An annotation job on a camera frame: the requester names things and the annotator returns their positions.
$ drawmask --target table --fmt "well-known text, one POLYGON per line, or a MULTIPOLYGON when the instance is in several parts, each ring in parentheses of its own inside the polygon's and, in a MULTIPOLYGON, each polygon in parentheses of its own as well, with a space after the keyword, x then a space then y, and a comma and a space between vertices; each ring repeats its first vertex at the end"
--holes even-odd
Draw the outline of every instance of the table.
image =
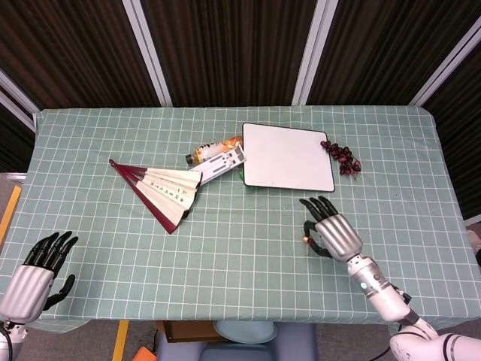
POLYGON ((298 199, 315 193, 245 187, 235 169, 203 186, 168 235, 108 164, 186 169, 185 154, 240 134, 243 122, 323 130, 349 145, 362 173, 340 176, 333 164, 336 190, 324 195, 358 230, 363 253, 435 327, 479 316, 481 276, 434 120, 404 106, 42 111, 0 291, 38 239, 70 229, 80 240, 54 290, 69 274, 74 289, 37 327, 61 332, 102 318, 381 322, 344 264, 306 256, 302 224, 312 217, 298 199))

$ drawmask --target white robotic forearm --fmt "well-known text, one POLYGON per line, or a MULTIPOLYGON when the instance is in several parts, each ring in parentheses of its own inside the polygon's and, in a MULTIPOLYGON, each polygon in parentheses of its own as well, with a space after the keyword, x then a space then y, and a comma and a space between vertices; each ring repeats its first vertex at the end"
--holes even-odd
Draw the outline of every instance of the white robotic forearm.
POLYGON ((379 266, 361 255, 362 242, 346 218, 324 197, 301 199, 316 219, 304 223, 304 241, 320 256, 346 262, 349 275, 355 279, 383 320, 397 322, 404 328, 392 336, 390 346, 399 361, 474 361, 480 359, 481 340, 460 335, 439 336, 419 318, 403 300, 400 292, 384 278, 379 266), (317 231, 326 249, 310 237, 317 231))
POLYGON ((37 320, 42 311, 62 301, 70 292, 75 276, 67 277, 59 293, 49 297, 52 284, 78 237, 66 232, 44 238, 15 270, 0 301, 0 361, 15 360, 27 336, 26 324, 37 320))

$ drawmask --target black fingertip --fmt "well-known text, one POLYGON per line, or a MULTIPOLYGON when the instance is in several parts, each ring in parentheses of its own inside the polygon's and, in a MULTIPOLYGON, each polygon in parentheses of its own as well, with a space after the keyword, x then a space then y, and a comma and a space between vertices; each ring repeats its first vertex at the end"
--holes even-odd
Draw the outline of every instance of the black fingertip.
POLYGON ((319 209, 322 218, 329 218, 331 216, 327 208, 324 207, 323 203, 321 203, 320 200, 314 197, 310 197, 309 200, 317 207, 317 209, 319 209))
POLYGON ((312 214, 312 216, 317 222, 320 222, 322 220, 322 216, 319 211, 309 201, 307 201, 306 199, 299 199, 299 202, 306 206, 307 210, 312 214))
POLYGON ((317 197, 319 198, 319 200, 324 204, 324 206, 328 209, 329 211, 329 214, 331 216, 335 216, 336 214, 338 214, 337 212, 337 209, 335 206, 332 205, 331 201, 329 201, 326 197, 323 197, 323 196, 319 196, 317 197))

